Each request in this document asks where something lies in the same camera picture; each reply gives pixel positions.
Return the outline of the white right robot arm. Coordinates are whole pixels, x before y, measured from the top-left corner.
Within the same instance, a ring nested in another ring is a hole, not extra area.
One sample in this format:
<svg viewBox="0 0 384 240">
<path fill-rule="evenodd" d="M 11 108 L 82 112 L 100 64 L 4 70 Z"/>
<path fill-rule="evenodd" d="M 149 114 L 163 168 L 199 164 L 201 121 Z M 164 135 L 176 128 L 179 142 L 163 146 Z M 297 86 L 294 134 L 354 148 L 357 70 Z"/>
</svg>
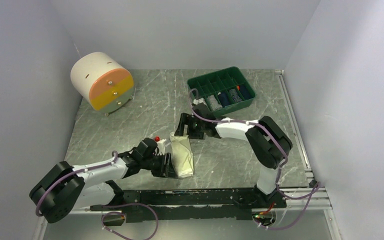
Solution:
<svg viewBox="0 0 384 240">
<path fill-rule="evenodd" d="M 203 139 L 207 135 L 249 143 L 261 164 L 256 182 L 259 191 L 255 193 L 254 199 L 258 206 L 268 207 L 274 201 L 274 192 L 279 186 L 281 167 L 293 148 L 290 138 L 269 116 L 257 120 L 215 117 L 203 103 L 192 106 L 191 110 L 191 114 L 181 114 L 174 135 L 179 137 L 186 133 L 190 139 Z"/>
</svg>

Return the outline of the cream cloth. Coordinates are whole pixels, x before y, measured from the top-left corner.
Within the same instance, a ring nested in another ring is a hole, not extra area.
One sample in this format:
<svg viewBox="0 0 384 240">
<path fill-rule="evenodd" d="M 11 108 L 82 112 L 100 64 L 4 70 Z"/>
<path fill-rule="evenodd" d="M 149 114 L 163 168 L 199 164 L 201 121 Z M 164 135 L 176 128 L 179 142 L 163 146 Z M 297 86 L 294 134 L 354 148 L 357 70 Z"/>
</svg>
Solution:
<svg viewBox="0 0 384 240">
<path fill-rule="evenodd" d="M 171 159 L 179 178 L 192 177 L 194 174 L 193 152 L 188 135 L 175 136 L 170 133 Z"/>
</svg>

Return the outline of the green compartment organizer tray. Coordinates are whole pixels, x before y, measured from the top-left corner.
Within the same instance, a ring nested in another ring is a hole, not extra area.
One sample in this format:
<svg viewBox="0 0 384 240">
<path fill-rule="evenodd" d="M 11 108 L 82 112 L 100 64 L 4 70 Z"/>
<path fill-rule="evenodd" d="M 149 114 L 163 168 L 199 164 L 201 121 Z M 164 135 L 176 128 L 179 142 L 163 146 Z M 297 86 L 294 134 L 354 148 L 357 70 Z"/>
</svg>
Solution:
<svg viewBox="0 0 384 240">
<path fill-rule="evenodd" d="M 225 116 L 235 111 L 247 108 L 251 105 L 251 103 L 256 97 L 254 89 L 251 87 L 250 83 L 245 78 L 242 71 L 236 66 L 231 66 L 228 68 L 192 77 L 187 80 L 187 85 L 189 89 L 197 89 L 197 92 L 195 92 L 193 95 L 197 99 L 205 98 L 207 106 L 209 107 L 212 114 L 216 117 Z M 239 96 L 242 98 L 243 101 L 239 103 L 234 103 L 229 94 L 229 90 L 234 88 L 237 89 L 238 85 L 245 85 L 250 91 L 252 98 L 245 100 L 242 94 L 238 91 Z M 219 92 L 226 92 L 230 101 L 230 105 L 223 107 L 220 110 L 212 111 L 207 97 L 209 97 L 210 95 L 215 95 L 218 102 L 220 103 L 218 99 Z"/>
</svg>

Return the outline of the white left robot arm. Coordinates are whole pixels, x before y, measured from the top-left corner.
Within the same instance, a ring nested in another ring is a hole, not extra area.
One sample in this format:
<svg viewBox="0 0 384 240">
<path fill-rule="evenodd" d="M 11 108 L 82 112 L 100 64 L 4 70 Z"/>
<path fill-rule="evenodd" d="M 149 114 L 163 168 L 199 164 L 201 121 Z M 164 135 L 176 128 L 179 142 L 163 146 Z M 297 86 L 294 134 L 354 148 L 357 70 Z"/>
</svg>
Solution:
<svg viewBox="0 0 384 240">
<path fill-rule="evenodd" d="M 62 220 L 73 209 L 102 205 L 110 210 L 124 204 L 124 191 L 115 182 L 150 171 L 157 178 L 176 179 L 171 153 L 161 153 L 158 143 L 143 139 L 124 152 L 113 151 L 108 160 L 70 165 L 58 162 L 30 191 L 35 213 L 48 223 Z"/>
</svg>

